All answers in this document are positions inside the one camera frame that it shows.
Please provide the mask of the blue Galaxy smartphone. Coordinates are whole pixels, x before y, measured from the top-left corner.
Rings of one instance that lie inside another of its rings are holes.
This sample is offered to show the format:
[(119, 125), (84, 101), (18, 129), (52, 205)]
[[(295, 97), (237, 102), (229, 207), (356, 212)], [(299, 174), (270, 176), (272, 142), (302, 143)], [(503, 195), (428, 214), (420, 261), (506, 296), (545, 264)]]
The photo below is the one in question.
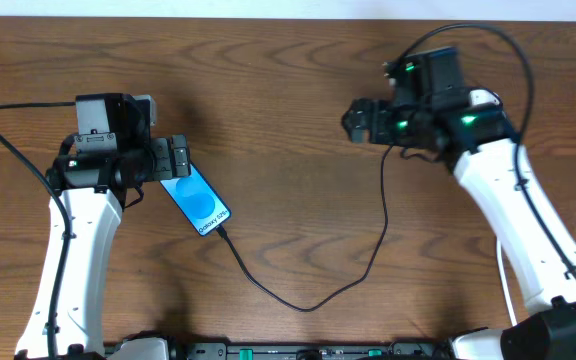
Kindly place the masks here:
[(203, 174), (190, 164), (190, 176), (161, 180), (160, 184), (200, 236), (206, 236), (231, 218), (230, 208)]

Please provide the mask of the white power strip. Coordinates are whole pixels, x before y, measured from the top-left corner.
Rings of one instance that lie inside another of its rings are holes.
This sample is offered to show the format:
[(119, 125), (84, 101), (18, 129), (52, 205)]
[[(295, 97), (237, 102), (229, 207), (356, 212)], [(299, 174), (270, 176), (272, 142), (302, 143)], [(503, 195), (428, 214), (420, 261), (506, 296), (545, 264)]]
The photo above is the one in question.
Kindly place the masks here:
[(502, 101), (495, 92), (484, 88), (471, 90), (468, 94), (468, 100), (470, 107), (499, 106), (502, 104)]

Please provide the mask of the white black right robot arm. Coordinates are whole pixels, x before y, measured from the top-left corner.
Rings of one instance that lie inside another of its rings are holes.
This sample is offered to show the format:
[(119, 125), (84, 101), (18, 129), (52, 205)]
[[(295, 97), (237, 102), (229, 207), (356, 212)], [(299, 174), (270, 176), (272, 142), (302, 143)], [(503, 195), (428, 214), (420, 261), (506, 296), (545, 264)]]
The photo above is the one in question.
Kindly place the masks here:
[(493, 229), (529, 314), (505, 330), (450, 339), (450, 355), (576, 359), (576, 242), (542, 190), (501, 100), (465, 84), (454, 47), (409, 55), (389, 78), (393, 98), (353, 101), (343, 128), (354, 142), (437, 153)]

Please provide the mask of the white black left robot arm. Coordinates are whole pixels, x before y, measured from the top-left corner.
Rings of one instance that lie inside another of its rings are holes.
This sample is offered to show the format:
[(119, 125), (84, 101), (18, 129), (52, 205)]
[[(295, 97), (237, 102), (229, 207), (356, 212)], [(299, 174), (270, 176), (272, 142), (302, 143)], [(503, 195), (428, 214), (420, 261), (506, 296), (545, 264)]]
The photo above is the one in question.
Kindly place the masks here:
[(79, 95), (76, 133), (46, 172), (55, 196), (38, 294), (17, 342), (17, 359), (100, 358), (102, 312), (112, 241), (129, 190), (190, 175), (184, 136), (154, 138), (149, 95)]

